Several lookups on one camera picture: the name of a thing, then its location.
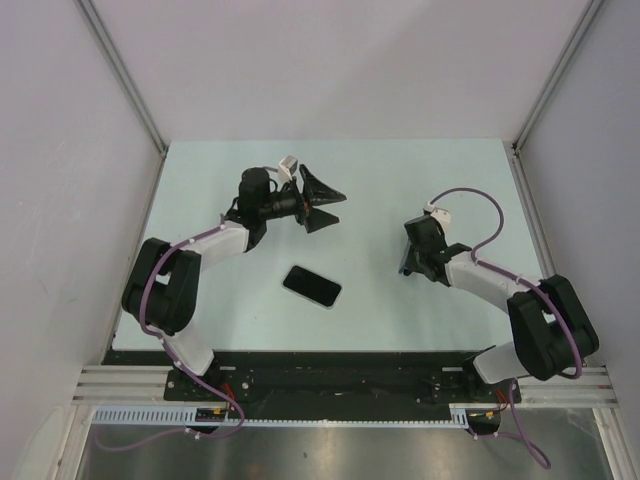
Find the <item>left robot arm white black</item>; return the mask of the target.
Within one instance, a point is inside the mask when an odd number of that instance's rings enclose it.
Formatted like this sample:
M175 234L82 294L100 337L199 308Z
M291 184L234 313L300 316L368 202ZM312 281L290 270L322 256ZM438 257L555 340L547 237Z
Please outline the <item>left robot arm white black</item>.
M201 273L254 249L270 220L292 217L308 234L337 224L339 218L321 207L346 200L292 156L275 169L246 169L218 225L174 244L158 238L143 242L121 307L188 373L187 389L199 399L210 399L220 390L221 376L213 369L215 353L193 319Z

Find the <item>black phone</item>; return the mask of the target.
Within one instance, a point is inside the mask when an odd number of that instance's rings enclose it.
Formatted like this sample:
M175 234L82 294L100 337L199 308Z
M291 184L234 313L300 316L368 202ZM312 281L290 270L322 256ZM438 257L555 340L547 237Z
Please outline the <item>black phone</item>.
M291 267L282 286L324 308L331 308L342 292L337 282L298 265Z

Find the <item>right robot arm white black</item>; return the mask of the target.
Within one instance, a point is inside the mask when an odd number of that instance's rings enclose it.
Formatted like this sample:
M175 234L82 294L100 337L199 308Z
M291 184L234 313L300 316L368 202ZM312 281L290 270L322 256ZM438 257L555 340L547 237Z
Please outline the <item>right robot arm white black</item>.
M469 399L486 400L504 380L577 378L583 360L599 350L599 337L567 278L531 280L477 259L470 247L446 242L433 213L407 221L404 229L408 243L402 275L421 274L433 283L466 291L509 319L512 340L476 354L461 376Z

